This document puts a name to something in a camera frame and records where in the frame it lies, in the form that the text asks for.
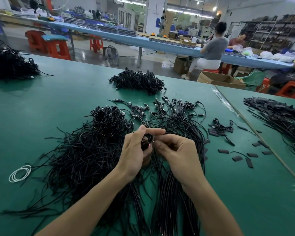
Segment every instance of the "red shirt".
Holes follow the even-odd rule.
[[[228,46],[236,46],[236,45],[242,45],[244,46],[245,42],[242,40],[240,42],[237,41],[237,38],[233,38],[229,40]]]

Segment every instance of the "hand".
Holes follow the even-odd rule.
[[[118,168],[122,174],[125,174],[127,183],[131,182],[138,174],[141,167],[146,166],[151,160],[152,144],[150,144],[145,151],[141,149],[141,141],[146,133],[150,133],[154,136],[163,135],[165,129],[146,128],[144,125],[141,125],[138,130],[126,135],[116,168]]]
[[[174,134],[156,136],[154,147],[168,160],[174,176],[187,194],[206,181],[193,140]]]

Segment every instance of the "forearm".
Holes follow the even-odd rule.
[[[114,169],[83,198],[43,228],[36,236],[89,236],[118,192],[126,185]]]
[[[189,196],[197,209],[200,222],[209,236],[243,236],[236,220],[217,196],[213,188],[203,180]]]

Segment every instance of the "gray shirt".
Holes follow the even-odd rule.
[[[222,54],[228,47],[229,40],[224,36],[222,38],[212,39],[206,46],[205,59],[207,60],[221,60]]]

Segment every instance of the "right hand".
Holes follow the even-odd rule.
[[[153,146],[169,162],[174,176],[187,194],[206,181],[193,140],[167,134],[156,136]]]

